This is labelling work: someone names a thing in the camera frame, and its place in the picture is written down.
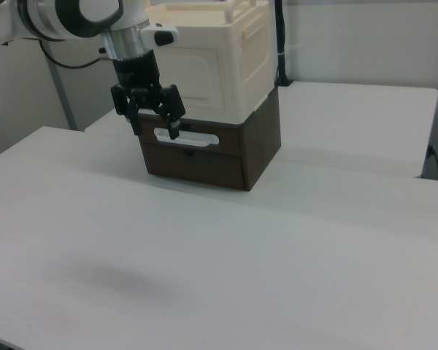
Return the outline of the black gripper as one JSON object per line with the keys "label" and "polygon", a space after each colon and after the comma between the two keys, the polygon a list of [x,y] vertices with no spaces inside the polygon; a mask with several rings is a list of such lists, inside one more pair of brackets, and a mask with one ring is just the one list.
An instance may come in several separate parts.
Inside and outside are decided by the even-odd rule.
{"label": "black gripper", "polygon": [[131,124],[135,136],[142,134],[139,124],[139,109],[157,110],[165,120],[169,138],[180,135],[180,118],[185,107],[176,85],[161,87],[160,74],[151,50],[138,57],[123,61],[112,61],[118,84],[111,87],[115,111]]}

